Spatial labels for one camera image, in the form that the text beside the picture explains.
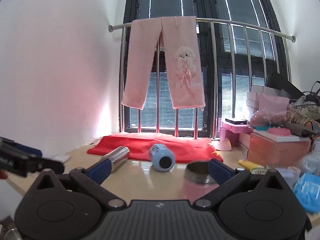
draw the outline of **blue package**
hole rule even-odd
[[[293,192],[307,212],[320,212],[319,176],[305,173],[295,184]]]

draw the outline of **blue bottle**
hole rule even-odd
[[[149,154],[153,167],[160,172],[166,172],[173,168],[176,163],[174,154],[165,145],[157,143],[154,144]]]

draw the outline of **patterned bag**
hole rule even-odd
[[[317,81],[313,84],[311,91],[303,92],[309,93],[303,95],[295,103],[289,105],[288,110],[292,113],[289,120],[292,123],[301,124],[312,129],[314,132],[320,132],[320,89],[313,92],[313,87]]]

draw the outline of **window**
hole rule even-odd
[[[269,0],[127,0],[124,23],[135,19],[162,16],[197,16],[220,18],[246,22],[280,31],[276,16]],[[197,23],[198,43],[203,73],[206,107],[198,112],[198,136],[210,137],[213,131],[213,95],[214,95],[214,62],[212,40],[209,24]],[[267,77],[276,71],[275,48],[271,36],[254,29],[247,29],[251,63],[252,83],[264,85],[265,71],[263,55],[266,58]],[[218,118],[232,114],[232,63],[227,25],[215,24],[218,63]],[[247,47],[243,28],[232,26],[236,63],[236,109],[240,116],[249,91],[249,67]],[[281,39],[276,37],[280,73],[286,76],[285,53]],[[160,130],[174,132],[175,110],[172,109],[171,96],[165,70],[164,53],[160,53]],[[150,75],[147,98],[141,111],[143,130],[155,130],[156,126],[156,73],[155,62]],[[194,109],[179,110],[179,135],[192,136],[194,127]],[[136,131],[138,125],[137,109],[125,107],[125,130]]]
[[[179,129],[194,130],[195,109],[179,109]],[[130,128],[138,127],[138,110],[130,108]],[[151,73],[147,98],[141,111],[141,128],[155,129],[156,127],[156,73]],[[160,129],[174,130],[175,110],[172,108],[167,72],[160,73]],[[203,111],[198,111],[198,130],[204,128]]]
[[[245,22],[269,28],[267,16],[263,10],[260,0],[216,0],[216,9],[219,19]],[[222,28],[223,45],[226,52],[230,52],[230,41],[228,29]],[[232,26],[235,53],[247,54],[243,28]],[[262,57],[260,37],[256,30],[248,30],[251,55]],[[266,58],[274,60],[274,49],[272,46],[271,35],[262,34],[263,52]]]

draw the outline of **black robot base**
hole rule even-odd
[[[240,171],[196,200],[133,200],[130,206],[81,170],[44,170],[15,213],[28,240],[295,240],[306,213],[276,170]]]

